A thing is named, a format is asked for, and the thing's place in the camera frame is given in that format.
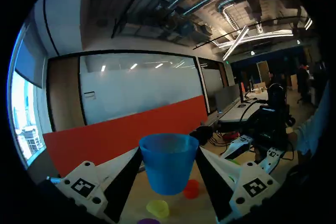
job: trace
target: door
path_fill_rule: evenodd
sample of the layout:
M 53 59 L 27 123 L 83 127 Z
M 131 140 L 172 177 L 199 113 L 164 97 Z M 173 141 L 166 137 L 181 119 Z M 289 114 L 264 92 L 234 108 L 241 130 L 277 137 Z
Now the door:
M 270 81 L 270 77 L 268 76 L 268 64 L 267 61 L 261 61 L 257 63 L 260 80 L 261 82 L 265 82 L 266 84 Z

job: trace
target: orange wall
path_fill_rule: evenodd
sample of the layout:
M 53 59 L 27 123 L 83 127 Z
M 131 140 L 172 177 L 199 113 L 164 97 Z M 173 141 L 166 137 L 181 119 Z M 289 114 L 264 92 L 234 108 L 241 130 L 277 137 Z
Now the orange wall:
M 83 161 L 99 165 L 139 145 L 149 134 L 188 134 L 207 120 L 203 95 L 122 118 L 43 134 L 61 176 Z

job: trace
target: sleeve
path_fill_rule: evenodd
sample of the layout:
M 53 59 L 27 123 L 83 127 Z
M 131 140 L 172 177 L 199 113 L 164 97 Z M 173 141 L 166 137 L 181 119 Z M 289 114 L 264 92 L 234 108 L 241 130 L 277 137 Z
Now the sleeve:
M 296 149 L 301 151 L 302 154 L 306 154 L 308 150 L 311 151 L 312 155 L 315 154 L 318 147 L 318 140 L 328 124 L 330 110 L 329 89 L 330 83 L 328 81 L 315 114 L 294 131 L 297 134 Z

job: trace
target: table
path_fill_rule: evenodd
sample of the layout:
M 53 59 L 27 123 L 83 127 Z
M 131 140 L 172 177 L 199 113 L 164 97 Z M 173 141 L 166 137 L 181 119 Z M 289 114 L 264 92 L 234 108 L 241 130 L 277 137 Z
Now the table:
M 261 92 L 261 93 L 248 93 L 247 97 L 253 99 L 257 98 L 259 100 L 268 100 L 268 94 L 267 91 Z M 242 104 L 240 101 L 235 104 L 228 112 L 226 112 L 221 118 L 219 118 L 219 122 L 239 122 L 242 114 L 244 113 L 245 109 L 250 105 L 248 103 L 243 103 L 246 106 L 243 108 L 238 108 L 238 106 Z M 261 103 L 256 103 L 252 105 L 252 107 L 249 108 L 249 110 L 245 113 L 243 117 L 243 121 L 246 121 L 255 111 L 259 109 L 261 106 Z
M 220 140 L 215 133 L 213 137 L 218 141 Z M 213 146 L 210 143 L 207 143 L 204 148 L 216 155 L 219 155 L 226 149 L 225 147 Z M 291 158 L 291 155 L 291 152 L 287 152 L 285 157 Z M 254 159 L 254 153 L 246 152 L 234 160 L 239 164 L 243 164 Z M 296 151 L 294 161 L 281 159 L 271 176 L 282 184 L 287 172 L 295 165 L 297 165 Z M 121 214 L 120 224 L 136 224 L 139 220 L 144 218 L 157 219 L 146 210 L 146 205 L 151 200 L 164 200 L 168 203 L 170 216 L 166 219 L 157 219 L 162 224 L 216 224 L 215 210 L 211 204 L 210 197 L 196 162 L 194 162 L 189 179 L 196 179 L 199 182 L 199 196 L 193 200 L 186 199 L 183 193 L 173 196 L 157 194 L 150 188 L 146 172 L 138 173 Z

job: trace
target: glass window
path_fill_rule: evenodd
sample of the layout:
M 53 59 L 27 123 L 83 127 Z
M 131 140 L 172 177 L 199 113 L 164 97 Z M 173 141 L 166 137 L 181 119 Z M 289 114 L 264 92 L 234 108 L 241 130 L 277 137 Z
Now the glass window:
M 34 114 L 34 86 L 16 72 L 12 80 L 12 113 L 18 145 L 28 165 L 43 149 Z
M 216 61 L 211 61 L 199 58 L 201 65 L 205 88 L 207 90 L 207 99 L 209 102 L 210 113 L 216 111 L 215 93 L 224 88 L 219 64 Z
M 193 58 L 158 54 L 81 57 L 87 124 L 112 120 L 203 95 Z

